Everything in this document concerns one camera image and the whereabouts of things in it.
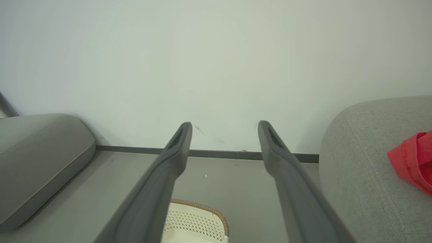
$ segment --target perforated basket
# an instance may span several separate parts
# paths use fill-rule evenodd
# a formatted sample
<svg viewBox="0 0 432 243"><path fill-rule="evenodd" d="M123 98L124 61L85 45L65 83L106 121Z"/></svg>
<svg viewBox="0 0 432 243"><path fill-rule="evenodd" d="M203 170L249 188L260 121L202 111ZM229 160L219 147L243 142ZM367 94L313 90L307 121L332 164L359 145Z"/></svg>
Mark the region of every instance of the perforated basket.
<svg viewBox="0 0 432 243"><path fill-rule="evenodd" d="M226 219L215 208L171 199L162 243L228 243L228 236Z"/></svg>

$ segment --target baseboard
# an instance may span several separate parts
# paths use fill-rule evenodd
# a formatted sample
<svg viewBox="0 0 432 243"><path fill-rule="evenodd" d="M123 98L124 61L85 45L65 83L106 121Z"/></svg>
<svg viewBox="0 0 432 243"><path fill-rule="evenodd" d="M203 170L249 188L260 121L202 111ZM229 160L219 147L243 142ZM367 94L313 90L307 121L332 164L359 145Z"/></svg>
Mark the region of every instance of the baseboard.
<svg viewBox="0 0 432 243"><path fill-rule="evenodd" d="M105 146L97 145L96 150L126 152L126 153L149 153L159 154L161 148L142 148L142 147L120 147L120 146ZM318 154L310 153L294 153L300 162L318 163ZM224 159L239 159L239 160L263 160L261 152L246 152L246 151L215 151L215 150L190 150L190 157L205 157L205 158L224 158Z"/></svg>

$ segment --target wicker rim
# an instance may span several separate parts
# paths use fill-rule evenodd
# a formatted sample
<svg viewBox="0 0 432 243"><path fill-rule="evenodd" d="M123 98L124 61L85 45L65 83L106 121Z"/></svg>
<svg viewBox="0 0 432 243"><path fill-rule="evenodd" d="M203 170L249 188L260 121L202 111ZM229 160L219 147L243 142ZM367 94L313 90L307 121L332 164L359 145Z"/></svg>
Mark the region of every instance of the wicker rim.
<svg viewBox="0 0 432 243"><path fill-rule="evenodd" d="M226 222L226 219L222 215L222 213L219 212L217 209L212 208L212 207L207 206L207 205L204 205L204 204L197 203L197 202L186 201L186 200L181 200L181 199L177 199L177 198L172 198L171 199L171 203L176 203L176 204L182 204L182 205L186 205L186 206L191 206L191 207L199 208L199 209L205 210L207 212L210 212L212 214L215 214L222 221L222 224L223 224L223 227L224 227L224 230L225 230L225 235L227 237L229 237L228 223Z"/></svg>

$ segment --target gray cushion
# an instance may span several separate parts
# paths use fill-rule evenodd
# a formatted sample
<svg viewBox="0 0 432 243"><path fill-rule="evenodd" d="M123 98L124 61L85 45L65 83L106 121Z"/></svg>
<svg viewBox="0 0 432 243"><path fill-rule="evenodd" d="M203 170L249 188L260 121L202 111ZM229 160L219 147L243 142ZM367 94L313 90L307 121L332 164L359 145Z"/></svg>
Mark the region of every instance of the gray cushion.
<svg viewBox="0 0 432 243"><path fill-rule="evenodd" d="M31 217L94 151L94 137L73 116L0 119L0 232Z"/></svg>
<svg viewBox="0 0 432 243"><path fill-rule="evenodd" d="M324 195L359 243L432 239L432 197L400 179L386 152L432 129L432 96L364 102L342 111L321 144Z"/></svg>

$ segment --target gray floor tile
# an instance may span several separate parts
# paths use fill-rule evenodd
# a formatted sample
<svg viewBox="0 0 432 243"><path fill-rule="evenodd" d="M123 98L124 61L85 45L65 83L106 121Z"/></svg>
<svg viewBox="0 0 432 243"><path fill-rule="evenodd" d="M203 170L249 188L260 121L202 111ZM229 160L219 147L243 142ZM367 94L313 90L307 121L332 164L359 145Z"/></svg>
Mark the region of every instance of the gray floor tile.
<svg viewBox="0 0 432 243"><path fill-rule="evenodd" d="M96 152L34 217L16 231L0 234L0 242L92 242L155 158ZM318 164L302 164L319 187ZM276 186L262 161L191 157L173 197L221 211L232 243L287 242Z"/></svg>

